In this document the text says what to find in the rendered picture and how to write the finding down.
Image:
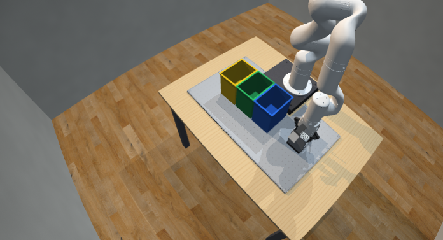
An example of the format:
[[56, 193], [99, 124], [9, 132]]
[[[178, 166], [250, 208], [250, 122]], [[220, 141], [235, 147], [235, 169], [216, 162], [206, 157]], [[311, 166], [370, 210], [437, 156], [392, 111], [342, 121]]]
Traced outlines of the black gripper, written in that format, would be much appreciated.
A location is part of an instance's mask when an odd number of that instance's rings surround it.
[[[310, 136], [308, 142], [311, 142], [312, 139], [313, 139], [313, 140], [316, 140], [316, 139], [319, 139], [319, 138], [320, 138], [319, 135], [318, 135], [318, 133], [317, 133], [318, 127], [319, 127], [319, 125], [320, 125], [319, 122], [318, 122], [318, 124], [316, 124], [316, 125], [309, 125], [309, 124], [307, 124], [306, 121], [304, 120], [304, 115], [302, 116], [302, 118], [295, 117], [295, 118], [294, 118], [294, 121], [295, 121], [295, 125], [296, 125], [295, 130], [296, 130], [296, 129], [297, 129], [302, 123], [307, 127], [307, 128], [304, 130], [304, 132], [305, 132], [308, 136]], [[299, 121], [299, 122], [298, 122], [298, 121]], [[317, 128], [317, 129], [316, 129], [316, 128]]]

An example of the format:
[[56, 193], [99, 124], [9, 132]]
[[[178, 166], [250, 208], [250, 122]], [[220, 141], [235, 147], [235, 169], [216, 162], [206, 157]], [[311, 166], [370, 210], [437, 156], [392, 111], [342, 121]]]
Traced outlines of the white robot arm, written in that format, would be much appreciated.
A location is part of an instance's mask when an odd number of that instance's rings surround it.
[[[283, 85], [291, 94], [308, 94], [314, 64], [325, 56], [317, 81], [320, 92], [313, 94], [304, 114], [307, 124], [316, 125], [324, 116], [336, 115], [342, 108], [344, 94], [339, 83], [355, 48], [355, 31], [365, 20], [367, 7], [361, 0], [309, 0], [308, 8], [313, 21], [291, 33], [290, 43], [300, 51]], [[340, 21], [337, 25], [336, 20]]]

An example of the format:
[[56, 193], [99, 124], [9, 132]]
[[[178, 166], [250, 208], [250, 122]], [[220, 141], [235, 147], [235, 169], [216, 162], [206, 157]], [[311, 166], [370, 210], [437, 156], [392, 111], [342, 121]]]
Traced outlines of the green bin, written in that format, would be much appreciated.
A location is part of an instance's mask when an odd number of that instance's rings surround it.
[[[252, 118], [254, 100], [272, 87], [275, 83], [260, 71], [253, 73], [236, 85], [236, 107], [246, 116]], [[253, 99], [252, 99], [252, 98]]]

